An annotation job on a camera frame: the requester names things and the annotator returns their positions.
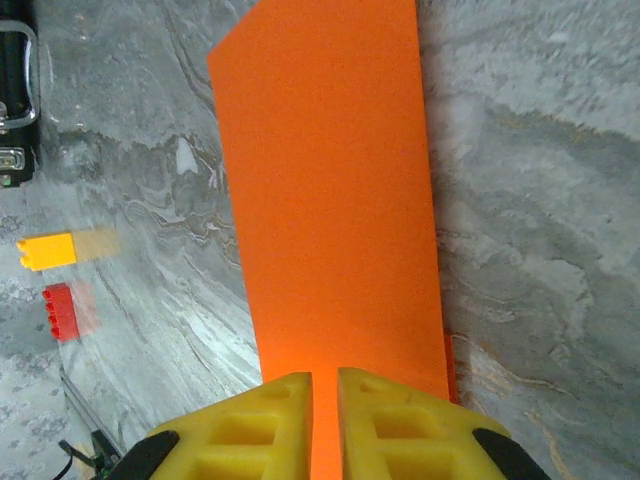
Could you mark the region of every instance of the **orange card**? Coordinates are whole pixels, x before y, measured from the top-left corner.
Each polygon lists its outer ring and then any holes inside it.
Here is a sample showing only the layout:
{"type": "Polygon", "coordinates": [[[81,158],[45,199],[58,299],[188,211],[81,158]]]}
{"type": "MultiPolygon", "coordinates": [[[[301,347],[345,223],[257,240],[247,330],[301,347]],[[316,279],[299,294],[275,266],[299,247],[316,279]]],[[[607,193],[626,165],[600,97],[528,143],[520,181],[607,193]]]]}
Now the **orange card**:
{"type": "Polygon", "coordinates": [[[338,367],[449,398],[415,2],[262,0],[209,71],[263,377],[342,478],[338,367]]]}

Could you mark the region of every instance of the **gray marble surface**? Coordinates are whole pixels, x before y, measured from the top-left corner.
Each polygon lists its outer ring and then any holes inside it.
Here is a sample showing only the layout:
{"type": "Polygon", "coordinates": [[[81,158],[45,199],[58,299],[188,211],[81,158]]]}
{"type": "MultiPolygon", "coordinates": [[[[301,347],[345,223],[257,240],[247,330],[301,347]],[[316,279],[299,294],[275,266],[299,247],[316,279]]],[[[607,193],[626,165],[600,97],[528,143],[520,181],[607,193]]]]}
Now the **gray marble surface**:
{"type": "Polygon", "coordinates": [[[68,460],[57,445],[69,438],[70,421],[42,279],[15,252],[33,219],[27,190],[0,192],[0,480],[51,479],[68,460]]]}
{"type": "MultiPolygon", "coordinates": [[[[63,363],[124,446],[259,381],[205,65],[252,3],[37,2],[33,233],[119,232],[120,255],[45,278],[95,304],[63,363]]],[[[462,401],[553,478],[637,478],[640,4],[419,8],[462,401]]]]}

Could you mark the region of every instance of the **yellow plastic part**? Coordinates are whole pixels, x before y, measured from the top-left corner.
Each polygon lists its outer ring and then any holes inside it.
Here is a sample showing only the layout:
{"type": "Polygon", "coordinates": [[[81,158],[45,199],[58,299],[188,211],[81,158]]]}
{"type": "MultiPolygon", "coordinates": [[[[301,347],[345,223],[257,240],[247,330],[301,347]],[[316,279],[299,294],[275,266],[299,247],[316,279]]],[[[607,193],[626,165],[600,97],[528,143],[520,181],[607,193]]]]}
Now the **yellow plastic part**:
{"type": "Polygon", "coordinates": [[[71,233],[78,263],[117,255],[118,232],[114,228],[96,228],[71,233]]]}
{"type": "Polygon", "coordinates": [[[20,240],[17,245],[24,253],[20,263],[34,272],[76,263],[73,237],[70,232],[27,237],[20,240]]]}
{"type": "Polygon", "coordinates": [[[153,480],[308,480],[311,374],[293,373],[150,433],[180,441],[153,480]]]}
{"type": "Polygon", "coordinates": [[[345,480],[504,480],[472,436],[498,422],[355,368],[339,371],[345,480]]]}

